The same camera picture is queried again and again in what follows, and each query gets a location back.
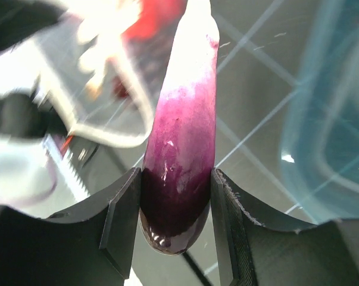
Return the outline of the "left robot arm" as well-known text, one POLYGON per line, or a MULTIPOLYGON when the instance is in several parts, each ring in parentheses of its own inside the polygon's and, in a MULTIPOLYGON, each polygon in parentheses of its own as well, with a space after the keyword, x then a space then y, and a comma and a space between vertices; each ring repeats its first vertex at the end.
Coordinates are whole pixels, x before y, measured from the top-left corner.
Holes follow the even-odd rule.
POLYGON ((0 98, 0 134, 39 139, 47 134, 67 136, 68 132, 50 103, 38 106, 30 95, 13 92, 0 98))

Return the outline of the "purple eggplant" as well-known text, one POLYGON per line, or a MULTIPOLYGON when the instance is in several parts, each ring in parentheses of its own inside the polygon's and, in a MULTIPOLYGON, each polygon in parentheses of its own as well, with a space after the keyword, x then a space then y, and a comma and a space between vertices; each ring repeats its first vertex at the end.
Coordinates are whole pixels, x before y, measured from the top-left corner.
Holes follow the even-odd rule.
POLYGON ((210 2, 189 1, 174 36, 142 168, 141 228, 162 254, 184 253, 209 214, 219 39, 210 2))

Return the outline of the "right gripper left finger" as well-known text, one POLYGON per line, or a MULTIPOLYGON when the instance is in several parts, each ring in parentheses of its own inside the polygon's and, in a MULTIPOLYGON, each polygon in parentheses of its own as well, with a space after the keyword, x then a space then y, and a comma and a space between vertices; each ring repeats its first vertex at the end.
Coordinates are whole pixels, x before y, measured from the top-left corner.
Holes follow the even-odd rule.
POLYGON ((123 285, 140 191, 141 170, 132 168, 46 219, 0 206, 0 285, 123 285))

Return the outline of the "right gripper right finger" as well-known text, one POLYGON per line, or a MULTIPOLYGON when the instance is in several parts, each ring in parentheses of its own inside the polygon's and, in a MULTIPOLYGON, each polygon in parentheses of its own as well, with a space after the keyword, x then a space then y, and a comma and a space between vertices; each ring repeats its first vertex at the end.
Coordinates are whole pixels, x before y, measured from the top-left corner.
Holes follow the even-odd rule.
POLYGON ((221 285, 359 285, 359 219, 315 225, 211 173, 221 285))

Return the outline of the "red tomato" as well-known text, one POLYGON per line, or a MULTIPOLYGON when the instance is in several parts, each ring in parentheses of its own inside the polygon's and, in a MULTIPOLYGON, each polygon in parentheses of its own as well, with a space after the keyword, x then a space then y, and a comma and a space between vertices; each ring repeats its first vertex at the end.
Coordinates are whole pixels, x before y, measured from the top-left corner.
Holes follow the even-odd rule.
POLYGON ((180 18, 186 8, 183 0, 142 0, 137 21, 123 32, 127 40, 148 40, 153 38, 162 27, 180 18))

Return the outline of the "clear dotted zip bag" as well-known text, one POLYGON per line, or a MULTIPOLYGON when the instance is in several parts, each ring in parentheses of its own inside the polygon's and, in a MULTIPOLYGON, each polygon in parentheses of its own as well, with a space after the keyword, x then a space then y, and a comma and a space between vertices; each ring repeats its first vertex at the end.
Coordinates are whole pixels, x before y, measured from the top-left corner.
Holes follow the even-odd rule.
POLYGON ((143 144, 180 18, 151 39, 127 40, 140 11, 139 1, 0 1, 0 98, 50 103, 68 136, 143 144))

